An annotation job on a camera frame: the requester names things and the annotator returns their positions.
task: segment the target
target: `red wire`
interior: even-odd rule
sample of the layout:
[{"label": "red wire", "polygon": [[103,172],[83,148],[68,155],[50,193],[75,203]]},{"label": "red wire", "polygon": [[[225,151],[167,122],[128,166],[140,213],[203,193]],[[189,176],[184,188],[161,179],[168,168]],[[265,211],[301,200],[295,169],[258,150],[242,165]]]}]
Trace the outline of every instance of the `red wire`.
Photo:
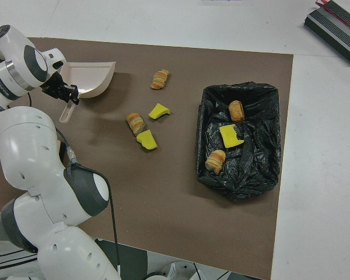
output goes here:
[{"label": "red wire", "polygon": [[318,5],[319,7],[324,8],[328,13],[334,15],[340,22],[342,22],[344,25],[346,25],[348,28],[350,28],[350,24],[347,23],[346,21],[344,21],[343,19],[341,19],[338,15],[336,15],[330,8],[328,8],[327,6],[325,6],[325,4],[319,3],[318,1],[316,1],[316,5]]}]

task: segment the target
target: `yellow sponge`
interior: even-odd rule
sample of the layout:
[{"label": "yellow sponge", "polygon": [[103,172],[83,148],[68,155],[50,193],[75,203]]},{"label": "yellow sponge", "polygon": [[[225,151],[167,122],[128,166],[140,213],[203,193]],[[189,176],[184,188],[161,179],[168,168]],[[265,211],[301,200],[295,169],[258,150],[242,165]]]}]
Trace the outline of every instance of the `yellow sponge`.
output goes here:
[{"label": "yellow sponge", "polygon": [[229,124],[219,127],[220,133],[222,134],[223,143],[226,148],[232,148],[242,144],[243,140],[238,140],[237,133],[233,129],[236,125]]},{"label": "yellow sponge", "polygon": [[152,119],[157,120],[159,117],[165,114],[170,114],[170,109],[157,103],[156,107],[154,107],[154,109],[149,113],[149,116]]},{"label": "yellow sponge", "polygon": [[147,150],[157,148],[157,143],[153,138],[151,130],[149,129],[136,136],[136,140]]}]

